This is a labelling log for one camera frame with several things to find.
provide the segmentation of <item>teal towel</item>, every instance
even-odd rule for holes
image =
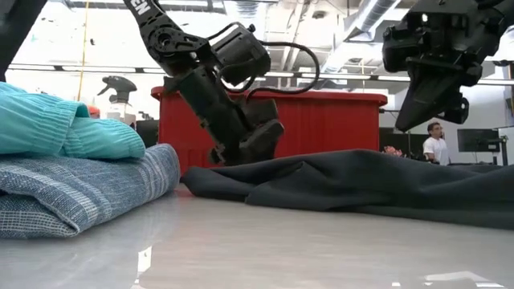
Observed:
[[[94,159],[143,157],[145,144],[118,120],[95,120],[86,105],[0,82],[0,154]]]

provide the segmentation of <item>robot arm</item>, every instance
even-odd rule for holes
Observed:
[[[235,103],[219,79],[223,70],[224,80],[237,85],[270,70],[269,54],[251,33],[253,28],[237,23],[228,36],[211,46],[209,39],[182,31],[156,0],[124,3],[137,21],[148,53],[173,77],[165,79],[167,92],[180,92],[214,140],[211,160],[238,165],[273,158],[284,131],[274,101],[254,106]]]
[[[385,69],[408,71],[410,86],[398,115],[402,131],[432,117],[462,124],[469,103],[461,86],[474,86],[481,63],[493,56],[514,25],[513,0],[419,0],[384,33]]]

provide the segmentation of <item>folded blue sweater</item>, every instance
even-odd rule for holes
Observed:
[[[179,179],[168,144],[118,161],[0,156],[0,239],[76,236],[173,191]]]
[[[0,82],[0,154],[11,153],[120,159],[143,157],[145,144],[118,120],[90,118],[85,104]]]

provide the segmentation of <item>person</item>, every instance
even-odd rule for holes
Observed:
[[[427,130],[430,137],[423,143],[423,154],[426,159],[439,165],[450,164],[448,147],[443,138],[444,134],[441,124],[438,122],[428,124]]]

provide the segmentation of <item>red container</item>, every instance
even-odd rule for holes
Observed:
[[[210,167],[209,133],[178,93],[162,97],[163,88],[152,89],[161,101],[159,143],[171,144],[178,154],[182,173],[191,166]],[[387,104],[383,95],[347,92],[316,92],[288,96],[255,94],[256,99],[273,98],[285,133],[276,157],[343,149],[378,148],[378,108]]]

